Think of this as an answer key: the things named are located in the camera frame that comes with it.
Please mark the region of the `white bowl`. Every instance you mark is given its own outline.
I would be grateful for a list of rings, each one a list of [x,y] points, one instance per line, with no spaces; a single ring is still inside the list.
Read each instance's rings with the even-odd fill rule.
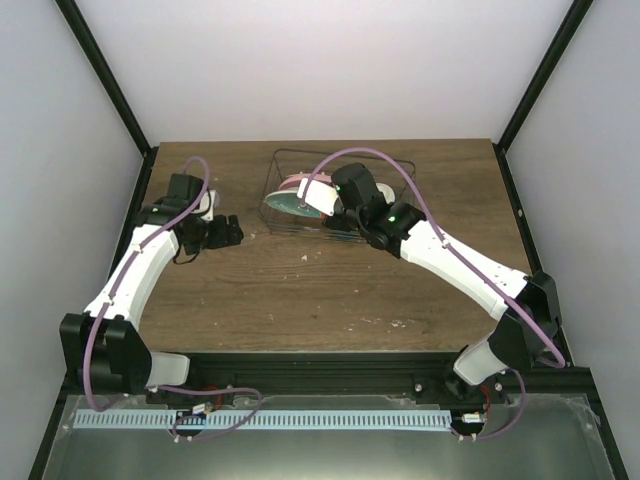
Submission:
[[[393,203],[396,199],[395,192],[392,187],[384,183],[377,183],[376,187],[384,196],[387,203]]]

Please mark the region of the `red teal floral plate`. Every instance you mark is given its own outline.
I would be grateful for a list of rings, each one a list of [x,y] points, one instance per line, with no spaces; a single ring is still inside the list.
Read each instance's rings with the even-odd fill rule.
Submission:
[[[297,193],[293,190],[278,190],[269,193],[264,203],[284,214],[294,215],[303,218],[322,219],[323,213],[311,206],[302,206]]]

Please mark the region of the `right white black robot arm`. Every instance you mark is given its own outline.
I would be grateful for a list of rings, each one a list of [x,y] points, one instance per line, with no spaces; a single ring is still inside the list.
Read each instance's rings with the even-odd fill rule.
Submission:
[[[330,184],[309,182],[298,195],[339,216],[371,247],[433,273],[495,320],[495,329],[465,347],[445,376],[451,400],[468,402],[481,383],[507,369],[526,372],[535,362],[566,367],[554,343],[561,325],[557,287],[546,272],[527,275],[502,265],[444,233],[427,208],[387,200],[361,163],[339,168]]]

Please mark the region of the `black wire dish rack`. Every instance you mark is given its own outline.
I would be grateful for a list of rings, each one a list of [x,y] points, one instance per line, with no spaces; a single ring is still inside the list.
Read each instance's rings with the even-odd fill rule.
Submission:
[[[330,153],[326,151],[285,147],[277,148],[272,153],[259,207],[259,216],[272,233],[299,234],[356,243],[365,242],[356,230],[331,229],[325,225],[323,218],[303,218],[284,214],[264,203],[265,197],[271,192],[278,191],[278,186],[287,176],[300,172],[311,173],[329,155]],[[418,205],[415,195],[404,177],[386,160],[370,153],[355,152],[341,156],[327,164],[319,173],[331,177],[336,169],[350,163],[362,163],[378,183],[392,187],[396,200],[414,206]]]

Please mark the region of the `pink red plate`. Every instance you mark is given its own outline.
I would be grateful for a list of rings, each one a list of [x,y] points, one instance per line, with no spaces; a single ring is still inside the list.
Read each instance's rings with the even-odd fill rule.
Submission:
[[[280,185],[278,186],[278,189],[279,190],[287,190],[291,188],[298,189],[301,182],[304,179],[307,179],[309,176],[310,176],[310,173],[303,173],[303,172],[289,175],[280,183]],[[314,180],[329,186],[332,185],[331,177],[328,175],[325,175],[324,173],[316,174],[314,177]]]

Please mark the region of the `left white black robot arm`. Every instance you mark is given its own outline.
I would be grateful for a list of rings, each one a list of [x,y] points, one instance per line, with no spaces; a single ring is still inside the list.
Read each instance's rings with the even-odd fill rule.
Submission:
[[[236,216],[215,214],[218,194],[206,177],[171,176],[167,193],[137,215],[128,247],[98,296],[59,328],[67,373],[88,396],[140,394],[168,386],[181,403],[196,402],[203,377],[182,354],[153,352],[139,333],[142,314],[165,267],[180,254],[236,246]]]

